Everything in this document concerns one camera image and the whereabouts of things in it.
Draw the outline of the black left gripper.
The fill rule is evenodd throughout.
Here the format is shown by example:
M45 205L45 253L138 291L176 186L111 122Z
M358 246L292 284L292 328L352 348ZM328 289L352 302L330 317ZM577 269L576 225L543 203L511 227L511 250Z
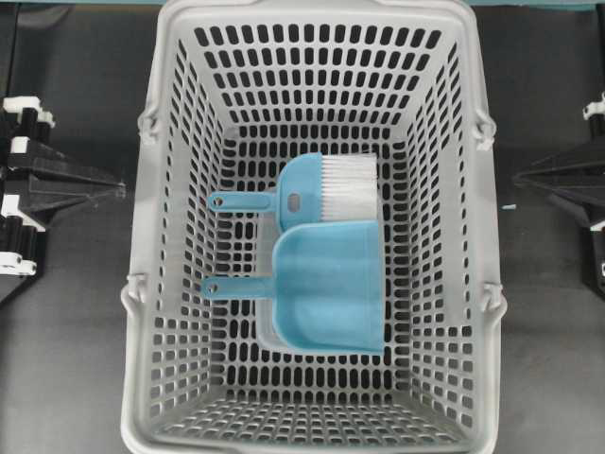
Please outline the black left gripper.
M104 198L126 186L47 146L53 114L36 96L1 99L1 274L32 277L42 267L45 222L39 212Z

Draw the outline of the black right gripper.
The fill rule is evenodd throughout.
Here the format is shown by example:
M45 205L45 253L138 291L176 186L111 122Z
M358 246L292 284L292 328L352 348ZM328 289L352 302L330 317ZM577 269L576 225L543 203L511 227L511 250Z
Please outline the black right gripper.
M604 288L604 93L582 114L589 124L590 142L536 161L518 171L512 181L539 193L578 225L590 224L596 287Z

